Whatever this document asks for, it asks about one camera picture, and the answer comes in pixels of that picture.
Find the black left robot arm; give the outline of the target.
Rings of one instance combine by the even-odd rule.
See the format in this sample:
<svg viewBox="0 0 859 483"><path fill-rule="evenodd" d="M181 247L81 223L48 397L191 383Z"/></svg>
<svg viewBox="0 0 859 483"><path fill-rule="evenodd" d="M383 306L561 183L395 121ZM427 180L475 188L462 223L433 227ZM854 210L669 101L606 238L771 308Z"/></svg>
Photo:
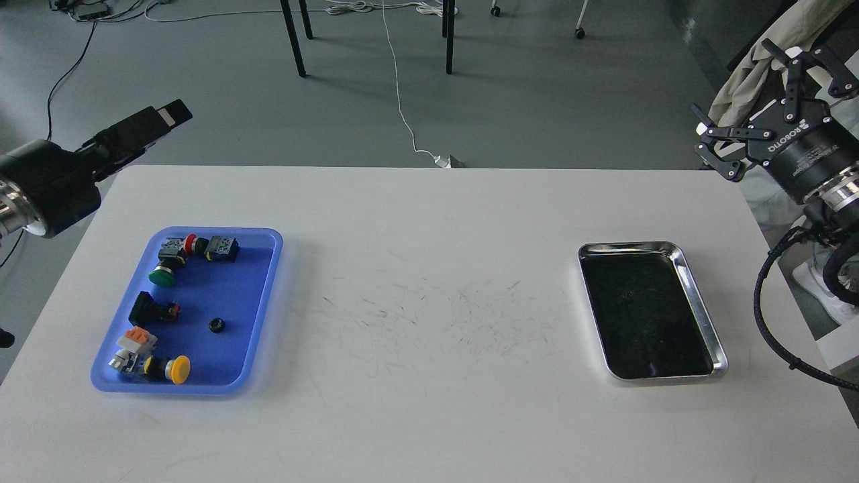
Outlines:
<svg viewBox="0 0 859 483"><path fill-rule="evenodd" d="M182 100L145 107L74 151L35 140L2 155L2 236L23 230L51 239L101 206L98 184L193 118Z"/></svg>

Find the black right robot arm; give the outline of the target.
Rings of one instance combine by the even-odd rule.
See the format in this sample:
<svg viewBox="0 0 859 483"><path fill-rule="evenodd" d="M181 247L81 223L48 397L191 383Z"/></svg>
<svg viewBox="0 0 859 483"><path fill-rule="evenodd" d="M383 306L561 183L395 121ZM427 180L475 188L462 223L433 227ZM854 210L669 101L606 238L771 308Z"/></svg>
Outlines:
<svg viewBox="0 0 859 483"><path fill-rule="evenodd" d="M770 332L760 297L771 267L793 245L816 241L833 247L819 276L829 294L847 305L857 305L857 293L844 284L841 271L857 254L857 138L831 114L829 104L805 95L810 68L829 74L826 92L838 100L857 96L857 78L826 46L785 52L771 40L764 49L787 70L785 94L767 104L749 122L720 127L698 106L700 140L695 152L708 169L739 182L746 171L760 166L795 203L810 227L791 228L769 251L754 287L754 318L764 341L792 370L816 380L857 391L856 383L829 375L792 354Z"/></svg>

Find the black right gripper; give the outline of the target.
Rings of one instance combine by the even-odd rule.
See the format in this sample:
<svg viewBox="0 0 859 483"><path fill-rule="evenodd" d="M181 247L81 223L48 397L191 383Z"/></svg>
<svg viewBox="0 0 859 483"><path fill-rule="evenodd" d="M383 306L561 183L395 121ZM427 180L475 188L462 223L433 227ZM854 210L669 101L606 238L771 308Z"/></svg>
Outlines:
<svg viewBox="0 0 859 483"><path fill-rule="evenodd" d="M725 159L718 149L748 145L749 160L760 163L797 204L856 204L857 138L832 118L829 104L805 95L803 87L807 74L821 68L825 79L821 80L818 73L813 79L829 96L853 99L857 96L857 77L826 46L810 52L798 49L794 57L767 38L762 46L787 69L783 103L771 101L752 116L755 128L720 127L699 105L691 104L691 112L699 119L695 153L725 180L739 182L748 165Z"/></svg>

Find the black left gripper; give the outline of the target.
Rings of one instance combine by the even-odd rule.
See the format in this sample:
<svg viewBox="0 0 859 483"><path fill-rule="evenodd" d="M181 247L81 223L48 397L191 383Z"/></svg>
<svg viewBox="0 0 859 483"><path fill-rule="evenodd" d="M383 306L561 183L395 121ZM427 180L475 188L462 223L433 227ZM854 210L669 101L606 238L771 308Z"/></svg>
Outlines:
<svg viewBox="0 0 859 483"><path fill-rule="evenodd" d="M101 206L96 182L144 155L193 118L182 100L141 111L97 132L74 151L35 140L2 155L2 236L18 230L51 239Z"/></svg>

